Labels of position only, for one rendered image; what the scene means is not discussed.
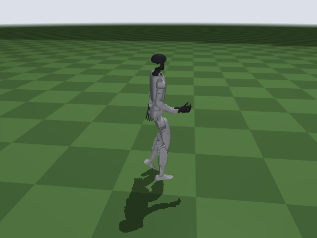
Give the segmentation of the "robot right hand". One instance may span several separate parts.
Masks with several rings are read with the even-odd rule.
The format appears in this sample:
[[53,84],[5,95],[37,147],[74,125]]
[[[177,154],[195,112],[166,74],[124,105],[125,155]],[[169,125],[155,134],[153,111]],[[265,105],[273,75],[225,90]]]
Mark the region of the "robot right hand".
[[186,106],[188,104],[188,102],[182,106],[182,107],[174,107],[174,109],[179,109],[178,113],[182,112],[182,113],[188,113],[191,110],[191,104],[189,106]]

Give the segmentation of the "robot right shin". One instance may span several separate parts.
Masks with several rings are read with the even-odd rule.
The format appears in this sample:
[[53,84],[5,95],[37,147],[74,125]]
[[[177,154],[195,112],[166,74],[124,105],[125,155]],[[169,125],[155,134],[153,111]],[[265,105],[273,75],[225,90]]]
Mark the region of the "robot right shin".
[[166,148],[162,147],[159,150],[158,153],[158,165],[159,165],[159,176],[163,177],[164,175],[164,170],[165,170],[165,166],[167,163],[167,158],[168,158],[168,151],[166,150]]

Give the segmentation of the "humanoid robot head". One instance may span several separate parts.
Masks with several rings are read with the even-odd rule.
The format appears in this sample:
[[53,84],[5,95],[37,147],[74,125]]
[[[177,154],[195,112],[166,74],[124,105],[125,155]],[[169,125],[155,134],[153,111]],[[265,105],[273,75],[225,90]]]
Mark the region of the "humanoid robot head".
[[[162,54],[155,54],[152,56],[151,61],[156,64],[160,63],[160,66],[156,67],[154,72],[152,72],[152,76],[158,76],[160,73],[160,70],[164,70],[164,63],[166,61],[166,56]],[[162,73],[160,73],[160,75],[162,75]]]

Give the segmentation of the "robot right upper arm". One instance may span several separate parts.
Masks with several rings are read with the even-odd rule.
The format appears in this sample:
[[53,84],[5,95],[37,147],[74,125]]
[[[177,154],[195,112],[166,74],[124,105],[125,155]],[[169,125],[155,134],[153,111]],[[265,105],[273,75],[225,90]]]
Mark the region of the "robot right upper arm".
[[157,88],[157,93],[156,93],[156,101],[155,101],[155,105],[158,107],[158,103],[159,102],[163,102],[161,99],[163,97],[163,93],[165,90],[165,81],[163,79],[158,79],[157,83],[156,83],[156,88]]

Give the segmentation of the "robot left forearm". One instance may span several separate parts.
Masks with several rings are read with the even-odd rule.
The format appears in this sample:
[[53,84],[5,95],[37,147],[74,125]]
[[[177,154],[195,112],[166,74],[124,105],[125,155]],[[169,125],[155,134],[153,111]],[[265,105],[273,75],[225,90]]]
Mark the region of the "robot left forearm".
[[[149,92],[149,96],[150,96],[150,92]],[[149,97],[149,108],[153,106],[153,103],[151,101],[151,96]]]

